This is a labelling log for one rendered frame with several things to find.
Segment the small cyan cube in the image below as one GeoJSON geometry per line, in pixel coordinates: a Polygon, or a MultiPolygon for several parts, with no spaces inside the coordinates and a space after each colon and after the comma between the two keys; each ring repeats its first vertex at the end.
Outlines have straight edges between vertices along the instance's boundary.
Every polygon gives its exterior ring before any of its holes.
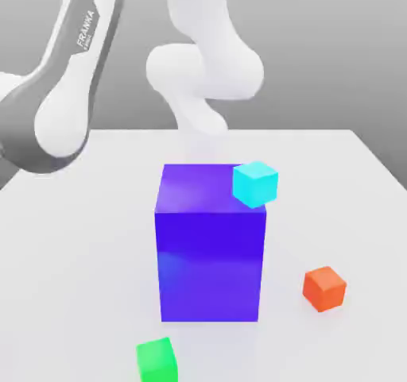
{"type": "Polygon", "coordinates": [[[257,208],[277,198],[279,175],[260,161],[233,167],[232,193],[248,206],[257,208]]]}

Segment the small green cube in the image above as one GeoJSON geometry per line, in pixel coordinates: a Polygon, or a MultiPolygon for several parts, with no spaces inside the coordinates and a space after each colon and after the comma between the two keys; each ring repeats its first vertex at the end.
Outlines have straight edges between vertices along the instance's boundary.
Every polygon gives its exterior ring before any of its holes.
{"type": "Polygon", "coordinates": [[[176,356],[169,338],[137,345],[136,358],[141,382],[178,382],[176,356]]]}

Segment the small orange cube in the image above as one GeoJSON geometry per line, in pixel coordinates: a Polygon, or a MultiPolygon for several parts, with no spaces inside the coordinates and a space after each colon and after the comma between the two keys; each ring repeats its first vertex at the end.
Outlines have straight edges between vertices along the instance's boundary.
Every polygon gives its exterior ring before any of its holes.
{"type": "Polygon", "coordinates": [[[346,281],[325,266],[305,273],[303,296],[318,312],[324,312],[343,304],[346,287],[346,281]]]}

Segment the large blue box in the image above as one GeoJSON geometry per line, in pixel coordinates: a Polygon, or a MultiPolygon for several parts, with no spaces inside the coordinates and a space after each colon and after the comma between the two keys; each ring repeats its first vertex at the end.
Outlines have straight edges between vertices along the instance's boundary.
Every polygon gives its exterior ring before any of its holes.
{"type": "Polygon", "coordinates": [[[258,320],[266,209],[232,195],[231,164],[165,164],[154,211],[164,322],[258,320]]]}

